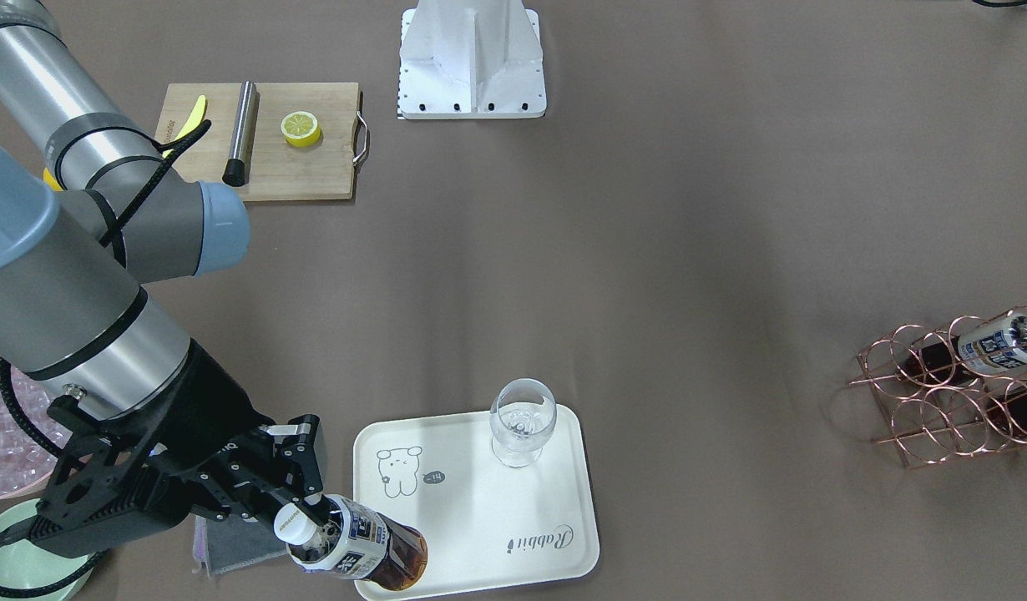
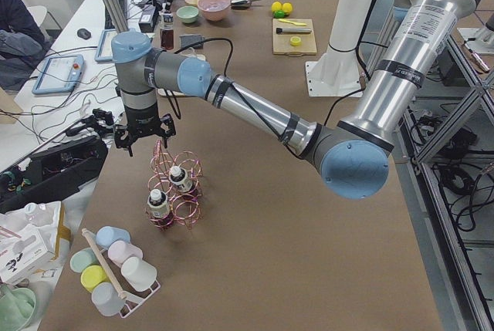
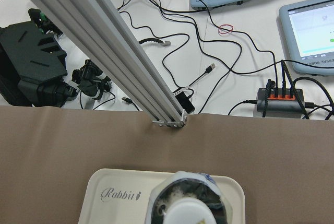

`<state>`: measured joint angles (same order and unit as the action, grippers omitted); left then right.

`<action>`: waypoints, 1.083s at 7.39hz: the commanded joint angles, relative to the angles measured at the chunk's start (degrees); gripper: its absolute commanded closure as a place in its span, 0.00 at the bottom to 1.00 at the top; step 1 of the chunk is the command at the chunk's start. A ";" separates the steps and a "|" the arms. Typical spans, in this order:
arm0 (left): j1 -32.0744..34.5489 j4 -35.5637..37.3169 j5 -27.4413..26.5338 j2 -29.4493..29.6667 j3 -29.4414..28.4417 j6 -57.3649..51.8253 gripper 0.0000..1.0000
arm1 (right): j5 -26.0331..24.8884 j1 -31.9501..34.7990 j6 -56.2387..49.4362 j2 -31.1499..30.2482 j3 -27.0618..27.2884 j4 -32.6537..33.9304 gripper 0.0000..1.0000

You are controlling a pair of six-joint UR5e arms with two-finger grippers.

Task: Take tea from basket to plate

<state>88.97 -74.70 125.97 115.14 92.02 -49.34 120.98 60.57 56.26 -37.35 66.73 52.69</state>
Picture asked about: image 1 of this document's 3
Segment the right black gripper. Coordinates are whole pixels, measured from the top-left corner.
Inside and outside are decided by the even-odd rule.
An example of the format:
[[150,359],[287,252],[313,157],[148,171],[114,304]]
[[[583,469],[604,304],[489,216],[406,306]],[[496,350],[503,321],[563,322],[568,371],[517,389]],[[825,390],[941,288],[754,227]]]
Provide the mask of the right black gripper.
[[189,514],[215,523],[255,520],[276,530],[287,521],[277,514],[289,505],[324,528],[324,501],[307,501],[324,490],[319,416],[273,425],[196,340],[149,402],[156,399],[170,404],[149,464],[185,484]]

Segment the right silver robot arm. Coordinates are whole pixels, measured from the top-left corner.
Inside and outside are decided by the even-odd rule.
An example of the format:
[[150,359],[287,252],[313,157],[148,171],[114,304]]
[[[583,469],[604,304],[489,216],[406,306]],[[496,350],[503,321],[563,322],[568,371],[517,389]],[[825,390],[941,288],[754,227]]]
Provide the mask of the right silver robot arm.
[[182,179],[180,149],[121,113],[40,1],[0,1],[0,99],[60,185],[0,147],[0,356],[71,431],[37,516],[1,540],[78,557],[191,513],[258,520],[286,543],[297,521],[324,528],[316,420],[258,413],[144,288],[243,258],[234,188]]

